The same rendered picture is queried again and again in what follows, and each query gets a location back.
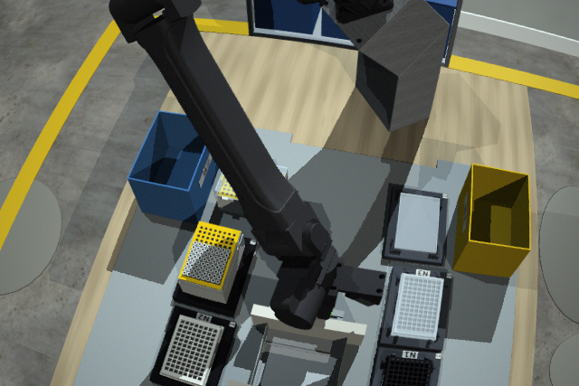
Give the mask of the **yellow open-top box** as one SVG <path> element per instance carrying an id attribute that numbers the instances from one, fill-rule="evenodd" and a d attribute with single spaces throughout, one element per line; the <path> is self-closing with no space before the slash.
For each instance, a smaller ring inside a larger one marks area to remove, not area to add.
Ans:
<path id="1" fill-rule="evenodd" d="M 530 250 L 529 174 L 472 164 L 459 196 L 452 270 L 510 278 Z"/>

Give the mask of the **grey flat mat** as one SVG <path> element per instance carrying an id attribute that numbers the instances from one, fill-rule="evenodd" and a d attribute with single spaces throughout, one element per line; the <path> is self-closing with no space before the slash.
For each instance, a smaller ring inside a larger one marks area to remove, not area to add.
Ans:
<path id="1" fill-rule="evenodd" d="M 517 289 L 510 278 L 452 270 L 458 202 L 471 165 L 438 159 L 437 168 L 291 143 L 291 133 L 254 128 L 275 165 L 309 202 L 345 266 L 387 272 L 380 305 L 338 292 L 343 321 L 365 324 L 360 345 L 346 344 L 337 386 L 371 386 L 379 347 L 441 353 L 438 386 L 508 386 Z M 442 266 L 383 259 L 393 186 L 448 194 Z M 218 386 L 251 384 L 265 328 L 253 304 L 270 307 L 282 261 L 257 241 L 234 316 L 175 301 L 197 224 L 142 212 L 129 225 L 73 386 L 163 386 L 150 381 L 175 305 L 236 322 Z M 379 345 L 393 266 L 452 273 L 441 352 Z"/>

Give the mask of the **blue open-top bin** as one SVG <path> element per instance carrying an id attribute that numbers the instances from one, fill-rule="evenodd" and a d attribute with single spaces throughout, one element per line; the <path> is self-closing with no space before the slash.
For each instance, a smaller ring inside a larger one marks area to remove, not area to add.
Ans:
<path id="1" fill-rule="evenodd" d="M 128 182 L 142 212 L 198 225 L 218 169 L 187 115 L 159 110 Z"/>

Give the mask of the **white multi-well plate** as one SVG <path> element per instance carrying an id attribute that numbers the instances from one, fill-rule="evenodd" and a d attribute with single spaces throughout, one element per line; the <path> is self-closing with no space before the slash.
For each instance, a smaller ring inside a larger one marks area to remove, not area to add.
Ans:
<path id="1" fill-rule="evenodd" d="M 443 282 L 444 278 L 401 274 L 391 336 L 436 340 Z"/>
<path id="2" fill-rule="evenodd" d="M 180 315 L 159 374 L 193 386 L 206 386 L 223 331 L 223 326 Z"/>

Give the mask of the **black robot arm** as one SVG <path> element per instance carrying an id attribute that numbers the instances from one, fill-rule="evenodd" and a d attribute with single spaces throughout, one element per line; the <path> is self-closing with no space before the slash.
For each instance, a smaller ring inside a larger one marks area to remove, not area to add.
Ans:
<path id="1" fill-rule="evenodd" d="M 236 194 L 255 239 L 282 260 L 271 310 L 282 323 L 309 330 L 322 306 L 335 307 L 337 292 L 380 305 L 387 272 L 345 266 L 338 257 L 330 234 L 275 165 L 208 50 L 194 19 L 201 4 L 110 0 L 109 11 L 127 43 L 137 41 L 159 68 Z"/>

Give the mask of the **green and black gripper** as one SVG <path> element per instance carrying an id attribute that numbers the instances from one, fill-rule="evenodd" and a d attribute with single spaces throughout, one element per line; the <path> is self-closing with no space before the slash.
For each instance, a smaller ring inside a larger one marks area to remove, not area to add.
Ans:
<path id="1" fill-rule="evenodd" d="M 336 278 L 335 278 L 335 279 L 336 279 Z M 324 287 L 324 288 L 330 287 L 330 286 L 334 283 L 335 279 L 333 280 L 333 282 L 332 282 L 331 284 L 329 284 L 328 286 L 326 286 L 326 287 Z M 332 316 L 332 312 L 333 312 L 333 308 L 322 306 L 322 307 L 319 309 L 317 318 L 318 318 L 318 319 L 328 320 L 328 319 Z"/>

